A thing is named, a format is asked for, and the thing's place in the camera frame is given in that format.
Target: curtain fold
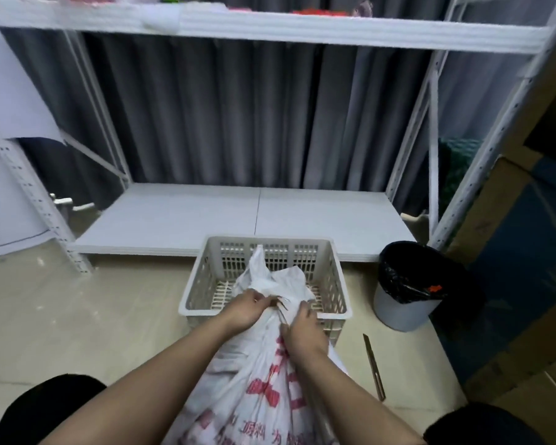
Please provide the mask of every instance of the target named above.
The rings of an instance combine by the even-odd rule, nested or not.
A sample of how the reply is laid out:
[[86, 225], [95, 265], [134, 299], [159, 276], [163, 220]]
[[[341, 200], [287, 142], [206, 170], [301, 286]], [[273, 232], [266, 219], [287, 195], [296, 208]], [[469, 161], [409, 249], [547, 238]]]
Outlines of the curtain fold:
[[[351, 12], [361, 0], [210, 0], [230, 7]], [[449, 0], [371, 0], [373, 15], [441, 19]], [[471, 22], [542, 25], [556, 0], [470, 6]], [[58, 125], [111, 161], [62, 32], [4, 30]], [[385, 190], [430, 51], [344, 45], [84, 34], [134, 180]], [[483, 139], [526, 58], [451, 53], [440, 79], [440, 131]], [[104, 209], [119, 179], [71, 149], [25, 149], [49, 187]], [[394, 206], [412, 212], [428, 186], [423, 127]]]

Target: white plastic basket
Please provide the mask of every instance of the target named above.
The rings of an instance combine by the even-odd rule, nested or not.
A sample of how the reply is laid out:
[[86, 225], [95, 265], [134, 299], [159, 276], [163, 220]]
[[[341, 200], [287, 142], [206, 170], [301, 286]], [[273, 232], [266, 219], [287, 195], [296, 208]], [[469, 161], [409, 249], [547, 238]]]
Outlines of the white plastic basket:
[[326, 335], [335, 344], [352, 308], [340, 261], [328, 239], [271, 239], [266, 237], [208, 237], [200, 250], [179, 304], [179, 314], [195, 328], [215, 316], [231, 299], [231, 288], [245, 271], [258, 244], [264, 246], [271, 271], [297, 265], [315, 295], [313, 309]]

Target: plastic bag on shelf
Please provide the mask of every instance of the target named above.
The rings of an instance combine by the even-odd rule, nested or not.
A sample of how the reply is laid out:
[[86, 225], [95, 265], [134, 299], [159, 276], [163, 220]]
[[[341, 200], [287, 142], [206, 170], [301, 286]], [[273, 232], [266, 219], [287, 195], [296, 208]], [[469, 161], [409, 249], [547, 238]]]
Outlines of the plastic bag on shelf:
[[[163, 445], [332, 445], [337, 444], [321, 406], [303, 386], [280, 336], [301, 301], [313, 299], [298, 267], [270, 272], [258, 246], [232, 294], [253, 288], [278, 295], [278, 308], [266, 309], [244, 333], [214, 356]], [[330, 358], [345, 371], [332, 345]]]

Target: forearm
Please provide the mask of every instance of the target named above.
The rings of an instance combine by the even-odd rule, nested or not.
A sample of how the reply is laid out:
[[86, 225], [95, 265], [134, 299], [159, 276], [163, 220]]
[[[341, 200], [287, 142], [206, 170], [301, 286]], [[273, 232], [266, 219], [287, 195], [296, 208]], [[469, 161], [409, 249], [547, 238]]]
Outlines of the forearm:
[[326, 406], [341, 445], [418, 445], [422, 438], [326, 355], [299, 365]]
[[42, 445], [159, 444], [227, 338], [220, 316], [208, 320], [82, 406]]

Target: hand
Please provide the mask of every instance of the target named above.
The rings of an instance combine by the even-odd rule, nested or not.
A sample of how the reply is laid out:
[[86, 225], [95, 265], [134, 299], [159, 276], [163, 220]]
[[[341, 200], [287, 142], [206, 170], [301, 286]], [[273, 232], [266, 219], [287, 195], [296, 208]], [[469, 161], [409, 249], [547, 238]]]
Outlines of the hand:
[[306, 301], [301, 302], [295, 321], [290, 326], [280, 325], [280, 334], [295, 364], [301, 365], [305, 359], [317, 355], [327, 356], [329, 340], [317, 321], [317, 312]]
[[264, 297], [253, 289], [247, 289], [232, 299], [216, 317], [225, 322], [226, 332], [230, 337], [236, 336], [250, 329], [276, 299], [276, 297]]

